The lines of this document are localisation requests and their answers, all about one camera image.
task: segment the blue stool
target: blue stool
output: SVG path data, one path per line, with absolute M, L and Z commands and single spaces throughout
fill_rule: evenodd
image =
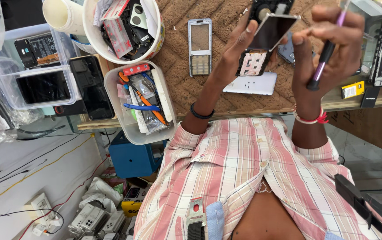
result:
M 117 175 L 121 178 L 151 175 L 160 166 L 163 156 L 154 158 L 151 144 L 134 145 L 127 140 L 123 131 L 111 142 L 109 154 Z

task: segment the white floor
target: white floor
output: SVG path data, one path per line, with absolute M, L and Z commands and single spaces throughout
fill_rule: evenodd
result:
M 295 119 L 293 115 L 283 116 L 283 119 L 289 129 L 287 135 L 291 137 Z M 355 185 L 360 190 L 382 189 L 382 149 L 328 123 L 325 128 L 327 136 L 344 157 L 344 166 L 351 170 Z

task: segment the black wristband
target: black wristband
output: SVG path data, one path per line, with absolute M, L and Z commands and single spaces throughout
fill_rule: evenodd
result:
M 209 118 L 211 118 L 212 116 L 213 116 L 213 114 L 215 113 L 215 110 L 213 110 L 212 111 L 212 113 L 209 115 L 209 116 L 201 116 L 201 115 L 199 115 L 198 113 L 196 113 L 195 111 L 194 111 L 194 104 L 195 103 L 193 103 L 192 105 L 191 105 L 191 112 L 192 112 L 192 114 L 194 115 L 194 117 L 196 117 L 196 118 L 199 118 L 199 119 L 209 119 Z

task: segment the brown mat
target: brown mat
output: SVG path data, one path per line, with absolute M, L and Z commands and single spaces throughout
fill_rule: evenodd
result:
M 189 76 L 188 62 L 188 20 L 195 18 L 212 19 L 212 63 L 219 59 L 231 31 L 242 16 L 244 9 L 251 6 L 249 0 L 156 0 L 166 27 L 166 38 L 160 52 L 153 58 L 162 68 L 175 105 L 176 114 L 188 112 L 196 101 L 207 76 Z M 311 25 L 311 7 L 316 4 L 337 6 L 337 0 L 295 0 L 291 14 L 302 16 L 302 21 L 293 31 Z M 314 51 L 322 48 L 322 42 L 312 39 Z M 246 112 L 256 109 L 290 109 L 295 103 L 291 91 L 294 68 L 279 58 L 278 65 L 271 70 L 278 74 L 274 94 L 222 93 L 215 110 L 222 112 Z

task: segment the pink checkered shirt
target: pink checkered shirt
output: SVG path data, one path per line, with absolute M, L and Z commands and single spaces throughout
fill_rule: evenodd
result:
M 336 192 L 335 174 L 353 180 L 346 167 L 337 165 L 331 140 L 307 150 L 294 146 L 286 133 L 283 121 L 275 118 L 213 121 L 201 135 L 179 126 L 139 210 L 134 239 L 187 239 L 190 200 L 203 197 L 204 210 L 222 203 L 225 240 L 263 176 L 306 239 L 327 239 L 327 233 L 345 240 L 382 239 Z

